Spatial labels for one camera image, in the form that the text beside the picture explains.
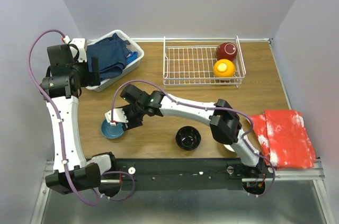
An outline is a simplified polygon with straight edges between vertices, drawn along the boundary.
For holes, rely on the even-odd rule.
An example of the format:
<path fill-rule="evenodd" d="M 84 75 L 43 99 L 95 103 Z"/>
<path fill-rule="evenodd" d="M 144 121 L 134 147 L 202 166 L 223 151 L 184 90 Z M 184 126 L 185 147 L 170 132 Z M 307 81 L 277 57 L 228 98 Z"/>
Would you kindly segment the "blue bowl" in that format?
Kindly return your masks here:
<path fill-rule="evenodd" d="M 103 120 L 101 133 L 108 139 L 118 139 L 124 134 L 122 123 L 118 122 L 115 126 L 112 126 L 106 120 Z"/>

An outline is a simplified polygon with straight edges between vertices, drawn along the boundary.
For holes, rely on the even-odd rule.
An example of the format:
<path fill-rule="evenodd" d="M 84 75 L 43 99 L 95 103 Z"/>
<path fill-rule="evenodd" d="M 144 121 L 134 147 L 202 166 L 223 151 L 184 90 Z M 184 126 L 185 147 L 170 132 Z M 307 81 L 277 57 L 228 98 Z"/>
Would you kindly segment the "white wire dish rack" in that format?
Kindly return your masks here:
<path fill-rule="evenodd" d="M 231 63 L 235 71 L 230 77 L 214 74 L 217 50 L 222 44 L 236 56 Z M 216 39 L 163 39 L 163 83 L 165 86 L 240 85 L 246 76 L 242 48 L 238 36 Z"/>

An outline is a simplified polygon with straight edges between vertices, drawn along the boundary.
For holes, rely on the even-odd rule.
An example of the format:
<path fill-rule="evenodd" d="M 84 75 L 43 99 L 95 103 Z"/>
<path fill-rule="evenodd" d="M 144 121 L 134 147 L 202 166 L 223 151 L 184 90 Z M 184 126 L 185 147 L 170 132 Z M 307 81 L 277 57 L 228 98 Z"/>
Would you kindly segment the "orange bowl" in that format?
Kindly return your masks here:
<path fill-rule="evenodd" d="M 217 60 L 213 67 L 213 74 L 215 77 L 233 77 L 235 71 L 235 65 L 228 59 Z"/>

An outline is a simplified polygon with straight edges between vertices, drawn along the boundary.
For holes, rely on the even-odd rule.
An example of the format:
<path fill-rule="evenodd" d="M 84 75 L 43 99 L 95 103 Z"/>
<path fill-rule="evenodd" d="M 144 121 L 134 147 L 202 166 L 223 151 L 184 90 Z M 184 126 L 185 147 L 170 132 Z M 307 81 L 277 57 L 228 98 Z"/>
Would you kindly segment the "plain white bowl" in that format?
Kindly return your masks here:
<path fill-rule="evenodd" d="M 233 150 L 233 148 L 231 147 L 231 145 L 225 145 L 225 144 L 224 144 L 224 147 L 225 147 L 228 151 L 230 151 L 230 152 L 232 152 L 232 153 L 235 152 L 235 151 Z"/>

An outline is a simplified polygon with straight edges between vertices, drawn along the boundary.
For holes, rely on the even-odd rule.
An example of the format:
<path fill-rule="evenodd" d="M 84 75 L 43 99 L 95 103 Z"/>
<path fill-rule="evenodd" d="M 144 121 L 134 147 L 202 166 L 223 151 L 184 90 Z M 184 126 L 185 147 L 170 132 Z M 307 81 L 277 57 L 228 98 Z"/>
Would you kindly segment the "red floral bowl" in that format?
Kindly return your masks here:
<path fill-rule="evenodd" d="M 217 60 L 227 59 L 233 61 L 236 56 L 237 47 L 232 42 L 224 42 L 216 50 Z"/>

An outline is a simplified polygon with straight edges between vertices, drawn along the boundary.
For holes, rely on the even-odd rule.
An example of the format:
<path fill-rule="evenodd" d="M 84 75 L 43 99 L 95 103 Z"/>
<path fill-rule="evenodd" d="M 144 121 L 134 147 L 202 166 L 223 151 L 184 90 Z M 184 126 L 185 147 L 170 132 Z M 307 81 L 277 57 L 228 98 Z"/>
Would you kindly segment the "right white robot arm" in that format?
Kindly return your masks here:
<path fill-rule="evenodd" d="M 263 171 L 260 153 L 249 142 L 248 133 L 240 122 L 242 112 L 232 109 L 227 101 L 190 101 L 168 94 L 161 88 L 148 94 L 132 84 L 122 89 L 120 97 L 128 104 L 112 108 L 111 119 L 122 122 L 124 130 L 141 126 L 145 115 L 192 120 L 208 126 L 216 142 L 234 150 L 247 176 L 256 177 Z"/>

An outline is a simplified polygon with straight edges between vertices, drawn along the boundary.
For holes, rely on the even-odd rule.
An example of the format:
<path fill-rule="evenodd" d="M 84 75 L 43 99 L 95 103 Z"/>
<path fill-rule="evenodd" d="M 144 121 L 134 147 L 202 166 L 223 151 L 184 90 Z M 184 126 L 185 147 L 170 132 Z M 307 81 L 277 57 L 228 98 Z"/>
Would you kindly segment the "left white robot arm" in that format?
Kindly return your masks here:
<path fill-rule="evenodd" d="M 50 65 L 40 87 L 51 117 L 55 158 L 46 185 L 60 194 L 97 188 L 102 175 L 111 179 L 118 171 L 113 153 L 86 159 L 81 148 L 79 97 L 83 87 L 100 83 L 98 68 L 90 69 L 85 50 L 73 43 L 50 46 L 47 54 Z"/>

